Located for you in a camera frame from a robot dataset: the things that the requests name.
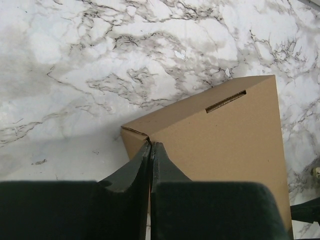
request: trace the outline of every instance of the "white marble countertop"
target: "white marble countertop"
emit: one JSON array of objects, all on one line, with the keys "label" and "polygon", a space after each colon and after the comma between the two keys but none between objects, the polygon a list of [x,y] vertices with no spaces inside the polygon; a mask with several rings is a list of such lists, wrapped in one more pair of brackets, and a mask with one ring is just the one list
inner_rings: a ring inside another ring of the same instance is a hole
[{"label": "white marble countertop", "polygon": [[121,124],[275,74],[291,204],[319,197],[319,53],[298,0],[0,0],[0,180],[101,180],[128,161]]}]

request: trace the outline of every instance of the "cardboard flap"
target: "cardboard flap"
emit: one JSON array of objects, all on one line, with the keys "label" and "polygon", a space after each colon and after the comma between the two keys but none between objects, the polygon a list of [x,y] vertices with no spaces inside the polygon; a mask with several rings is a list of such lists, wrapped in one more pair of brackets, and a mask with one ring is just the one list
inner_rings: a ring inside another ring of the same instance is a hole
[{"label": "cardboard flap", "polygon": [[134,121],[128,122],[124,124],[122,128],[151,136],[198,112],[205,111],[209,113],[220,108],[247,94],[248,89],[251,87],[270,78],[275,79],[275,76],[247,76],[230,80],[202,93],[188,97]]},{"label": "cardboard flap", "polygon": [[133,159],[143,144],[148,141],[148,136],[130,129],[121,129],[123,143],[129,159]]}]

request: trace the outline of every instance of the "torn cardboard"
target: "torn cardboard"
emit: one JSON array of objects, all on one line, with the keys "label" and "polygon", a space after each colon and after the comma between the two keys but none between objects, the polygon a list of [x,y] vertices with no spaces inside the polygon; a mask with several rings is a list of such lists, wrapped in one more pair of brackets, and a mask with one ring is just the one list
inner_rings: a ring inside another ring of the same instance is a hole
[{"label": "torn cardboard", "polygon": [[161,142],[193,181],[250,181],[273,193],[292,227],[276,78],[230,80],[122,126],[130,159],[145,141]]}]

